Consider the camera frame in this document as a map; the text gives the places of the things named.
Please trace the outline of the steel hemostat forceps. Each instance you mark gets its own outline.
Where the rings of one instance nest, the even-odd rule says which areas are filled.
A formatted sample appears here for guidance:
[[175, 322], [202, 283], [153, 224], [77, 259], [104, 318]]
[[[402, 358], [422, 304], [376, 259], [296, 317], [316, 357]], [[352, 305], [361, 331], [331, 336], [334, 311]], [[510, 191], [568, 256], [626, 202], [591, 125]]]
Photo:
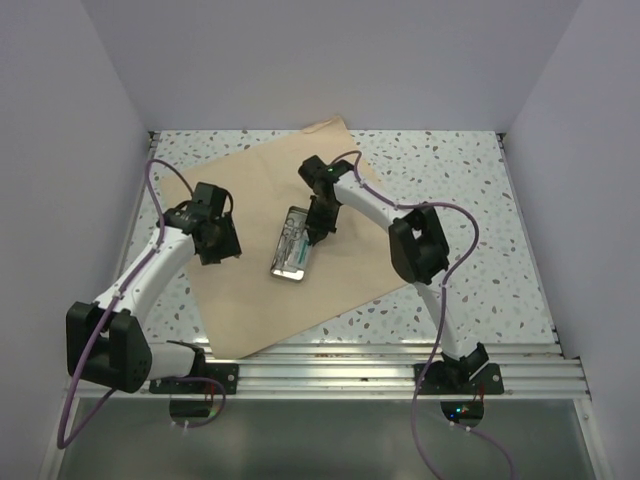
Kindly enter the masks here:
[[284, 247], [283, 258], [285, 260], [291, 254], [291, 249], [295, 240], [299, 239], [305, 230], [305, 221], [295, 218], [287, 218], [284, 224]]

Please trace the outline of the green scalpel blade packet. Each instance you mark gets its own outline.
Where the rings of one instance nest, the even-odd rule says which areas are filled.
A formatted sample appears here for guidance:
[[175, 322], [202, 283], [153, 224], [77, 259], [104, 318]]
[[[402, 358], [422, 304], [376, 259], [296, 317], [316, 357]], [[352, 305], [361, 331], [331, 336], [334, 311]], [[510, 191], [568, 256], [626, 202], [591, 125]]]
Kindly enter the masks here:
[[309, 243], [307, 233], [304, 232], [301, 237], [293, 243], [289, 259], [290, 264], [297, 269], [304, 269], [308, 263], [311, 250], [312, 245]]

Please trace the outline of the beige cloth drape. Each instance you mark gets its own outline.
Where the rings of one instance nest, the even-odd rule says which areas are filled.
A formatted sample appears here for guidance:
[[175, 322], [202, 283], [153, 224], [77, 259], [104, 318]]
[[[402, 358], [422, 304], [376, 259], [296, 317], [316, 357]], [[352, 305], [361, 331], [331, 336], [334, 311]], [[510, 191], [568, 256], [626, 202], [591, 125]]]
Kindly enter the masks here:
[[166, 130], [156, 155], [176, 167], [159, 183], [169, 206], [188, 185], [228, 189], [242, 254], [204, 267], [192, 260], [169, 284], [152, 314], [154, 338], [208, 343], [222, 359], [239, 359], [280, 341], [413, 343], [435, 328], [415, 289], [394, 272], [385, 231], [342, 208], [337, 231], [312, 251], [301, 281], [270, 266], [291, 206], [307, 207], [310, 189], [298, 175], [311, 156], [325, 161], [353, 150], [340, 117], [296, 133]]

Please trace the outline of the small steel scissors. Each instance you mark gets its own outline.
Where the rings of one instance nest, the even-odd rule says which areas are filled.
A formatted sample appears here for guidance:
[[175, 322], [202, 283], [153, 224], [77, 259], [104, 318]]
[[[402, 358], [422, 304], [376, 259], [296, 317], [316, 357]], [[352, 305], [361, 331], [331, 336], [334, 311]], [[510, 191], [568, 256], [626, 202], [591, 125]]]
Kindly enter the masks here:
[[284, 264], [288, 259], [295, 242], [300, 236], [300, 222], [294, 218], [287, 218], [281, 232], [281, 246], [278, 247], [277, 260], [279, 264]]

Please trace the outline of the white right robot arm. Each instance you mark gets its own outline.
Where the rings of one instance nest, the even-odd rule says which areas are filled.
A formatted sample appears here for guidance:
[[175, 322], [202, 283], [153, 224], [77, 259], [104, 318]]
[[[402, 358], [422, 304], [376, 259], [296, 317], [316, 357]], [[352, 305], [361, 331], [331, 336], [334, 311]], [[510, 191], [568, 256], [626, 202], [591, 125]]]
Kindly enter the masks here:
[[368, 186], [357, 163], [340, 158], [327, 164], [317, 156], [303, 161], [298, 174], [313, 191], [305, 230], [312, 245], [337, 231], [342, 206], [359, 212], [387, 232], [391, 264], [413, 285], [434, 318], [442, 361], [436, 372], [457, 392], [468, 392], [489, 363], [485, 347], [458, 331], [447, 312], [448, 283], [470, 254], [449, 263], [450, 247], [434, 204], [398, 205]]

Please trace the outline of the metal instrument tray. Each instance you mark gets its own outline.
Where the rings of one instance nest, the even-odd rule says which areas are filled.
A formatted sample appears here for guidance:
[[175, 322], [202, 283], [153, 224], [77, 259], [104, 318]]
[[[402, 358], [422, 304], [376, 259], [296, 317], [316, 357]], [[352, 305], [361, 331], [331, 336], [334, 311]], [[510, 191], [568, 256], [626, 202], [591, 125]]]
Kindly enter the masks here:
[[306, 229], [306, 209], [291, 206], [278, 238], [270, 273], [277, 278], [301, 282], [311, 258], [312, 245]]

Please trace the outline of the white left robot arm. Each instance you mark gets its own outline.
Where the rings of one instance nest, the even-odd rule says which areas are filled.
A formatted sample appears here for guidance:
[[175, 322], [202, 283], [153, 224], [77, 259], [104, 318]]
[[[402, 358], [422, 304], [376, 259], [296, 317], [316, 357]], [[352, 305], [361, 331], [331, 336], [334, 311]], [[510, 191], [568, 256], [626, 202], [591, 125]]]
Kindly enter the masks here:
[[66, 346], [73, 380], [125, 393], [155, 380], [174, 381], [189, 393], [205, 386], [203, 349], [153, 341], [144, 324], [167, 285], [193, 258], [207, 266], [241, 255], [233, 206], [228, 190], [198, 183], [190, 199], [162, 214], [151, 241], [109, 289], [90, 303], [70, 307]]

